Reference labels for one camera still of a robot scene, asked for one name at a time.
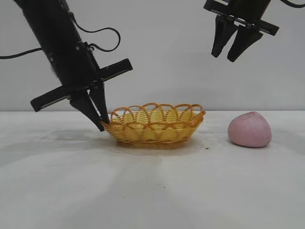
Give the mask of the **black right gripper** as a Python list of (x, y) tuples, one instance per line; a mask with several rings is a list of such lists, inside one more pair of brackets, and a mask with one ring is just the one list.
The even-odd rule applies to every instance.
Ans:
[[(279, 27), (262, 20), (269, 3), (269, 0), (228, 0), (225, 5), (215, 0), (207, 0), (203, 8), (218, 14), (215, 18), (212, 56), (217, 58), (221, 54), (236, 31), (237, 35), (227, 55), (231, 62), (235, 62), (247, 48), (262, 38), (260, 31), (275, 36)], [(238, 27), (226, 17), (246, 27)]]

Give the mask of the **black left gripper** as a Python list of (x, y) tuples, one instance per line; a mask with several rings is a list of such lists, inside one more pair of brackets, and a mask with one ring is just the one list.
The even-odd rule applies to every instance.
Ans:
[[(80, 42), (75, 49), (62, 50), (51, 53), (49, 61), (61, 82), (61, 86), (55, 88), (37, 98), (31, 100), (31, 106), (35, 112), (54, 103), (69, 99), (70, 105), (90, 119), (96, 127), (103, 132), (104, 123), (109, 123), (106, 107), (104, 82), (133, 69), (128, 58), (100, 68), (96, 62), (91, 47), (94, 44)], [(98, 115), (88, 94), (75, 94), (76, 92), (89, 90), (90, 98), (100, 113)]]

